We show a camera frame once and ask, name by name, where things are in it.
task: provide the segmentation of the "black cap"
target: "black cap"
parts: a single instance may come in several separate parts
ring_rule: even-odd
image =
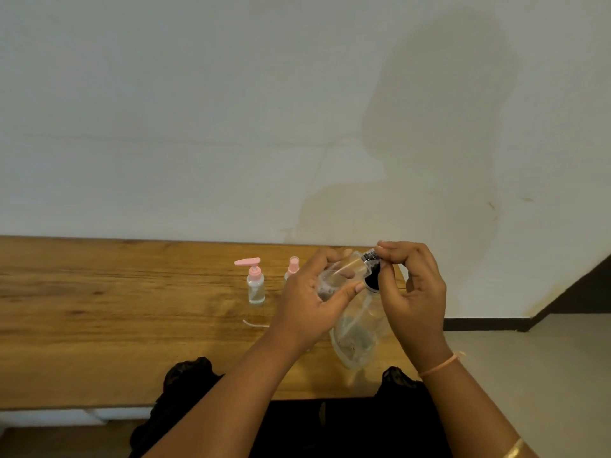
[[[380,264],[376,263],[371,268],[371,275],[365,278],[365,284],[368,288],[373,289],[373,291],[379,291],[380,286],[378,284],[378,275],[380,273]]]

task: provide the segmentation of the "person's left hand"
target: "person's left hand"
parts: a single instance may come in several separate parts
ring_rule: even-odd
[[[362,281],[345,284],[332,298],[323,302],[317,294],[318,276],[343,255],[340,251],[321,248],[293,276],[282,291],[280,304],[268,333],[280,344],[301,356],[335,325],[348,303],[365,288]]]

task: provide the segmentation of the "forearm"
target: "forearm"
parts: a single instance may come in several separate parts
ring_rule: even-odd
[[[271,397],[296,358],[266,333],[146,458],[248,456]]]
[[[418,372],[452,356],[445,340],[414,353]],[[424,376],[454,456],[503,457],[519,439],[511,423],[459,361]],[[535,457],[527,446],[519,457]]]

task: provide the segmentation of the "bottle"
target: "bottle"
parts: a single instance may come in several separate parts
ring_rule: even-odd
[[[255,257],[252,259],[237,260],[233,264],[241,266],[249,266],[246,284],[248,284],[248,301],[253,305],[261,305],[265,300],[265,277],[258,267],[261,259]]]
[[[376,264],[379,264],[379,257],[373,249],[363,254],[353,252],[318,276],[318,297],[326,302],[347,282],[362,281],[371,275],[371,269]]]
[[[379,263],[365,277],[365,290],[356,295],[331,329],[331,344],[341,362],[350,369],[365,366],[378,341],[390,325],[379,295]]]
[[[299,271],[299,257],[292,256],[288,260],[288,270],[284,274],[284,282],[286,283],[286,280],[288,279],[288,277],[291,275],[294,275],[298,271]]]

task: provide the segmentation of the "bracelet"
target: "bracelet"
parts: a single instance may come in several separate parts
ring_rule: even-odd
[[[517,439],[517,442],[515,442],[513,447],[511,447],[511,450],[507,452],[504,458],[516,458],[516,456],[518,456],[518,454],[520,453],[520,450],[522,450],[523,445],[524,441],[522,440],[522,438]]]
[[[465,355],[466,354],[464,352],[455,352],[454,355],[452,355],[450,358],[448,358],[445,362],[435,366],[434,368],[427,369],[425,372],[418,373],[418,376],[423,377],[423,376],[427,376],[427,375],[429,375],[431,373],[434,373],[435,371],[439,371],[440,369],[442,369],[445,366],[447,366],[450,363],[452,363],[454,360],[460,360]]]

